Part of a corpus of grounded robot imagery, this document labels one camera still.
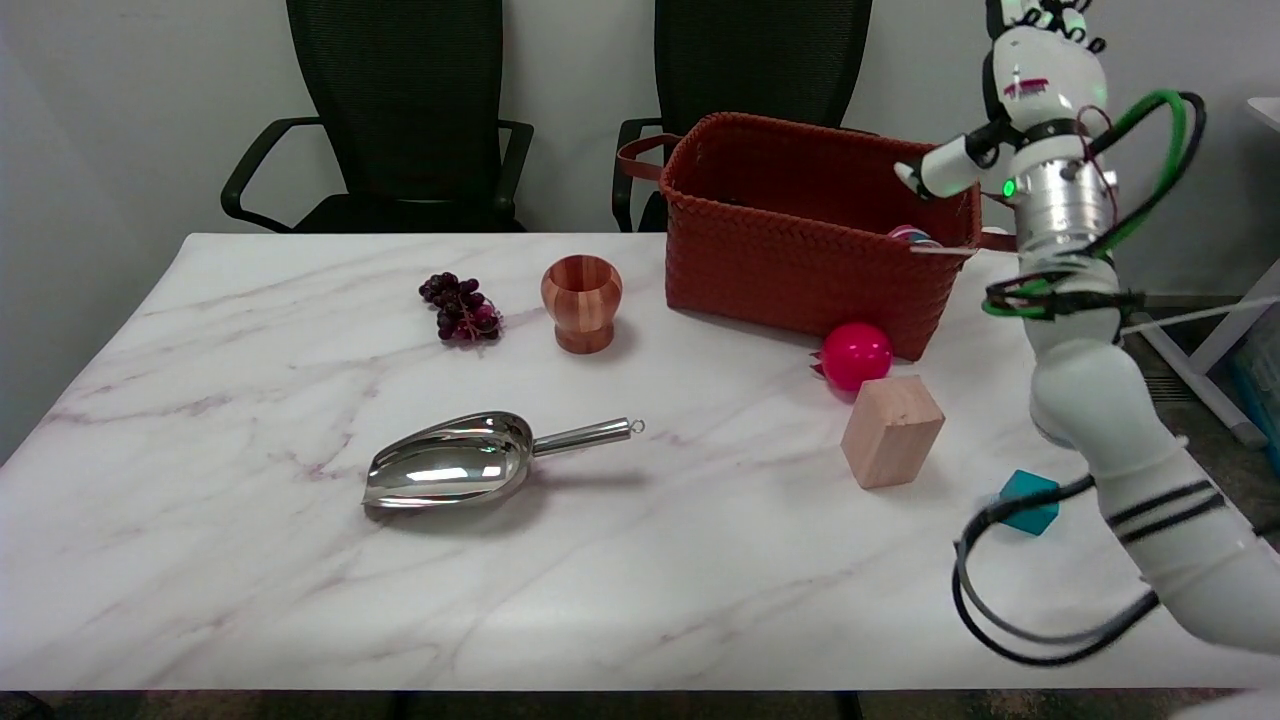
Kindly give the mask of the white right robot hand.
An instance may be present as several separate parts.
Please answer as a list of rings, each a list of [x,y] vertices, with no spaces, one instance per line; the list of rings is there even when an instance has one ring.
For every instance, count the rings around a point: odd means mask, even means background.
[[[1004,195],[1011,197],[1033,168],[1082,161],[1085,146],[1106,129],[1085,114],[1103,111],[1108,101],[1098,59],[1106,42],[1088,31],[1088,1],[987,1],[987,122],[916,160],[896,163],[896,177],[920,199],[952,197],[978,184],[1010,147]]]

